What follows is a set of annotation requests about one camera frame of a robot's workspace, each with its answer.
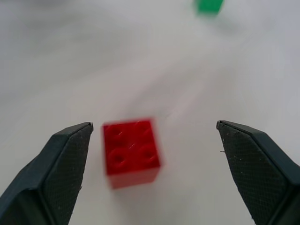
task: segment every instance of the lego brick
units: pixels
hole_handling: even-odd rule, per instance
[[[112,188],[153,182],[161,167],[151,120],[103,125],[105,169]]]
[[[195,0],[194,5],[198,13],[218,14],[223,0]]]

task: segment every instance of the green lego brick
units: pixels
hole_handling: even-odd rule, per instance
[[[194,4],[198,13],[217,14],[222,7],[223,0],[195,0]]]

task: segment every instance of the green block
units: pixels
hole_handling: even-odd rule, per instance
[[[194,4],[198,13],[217,14],[222,6],[223,0],[195,0]]]

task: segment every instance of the white table surface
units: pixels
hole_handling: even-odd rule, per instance
[[[251,225],[215,128],[266,131],[300,163],[299,0],[0,1],[0,193],[49,137],[92,121],[71,225]],[[157,181],[111,191],[100,126],[154,116]]]

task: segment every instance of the red block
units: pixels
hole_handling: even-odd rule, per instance
[[[104,124],[103,134],[112,188],[154,181],[161,163],[151,120]]]

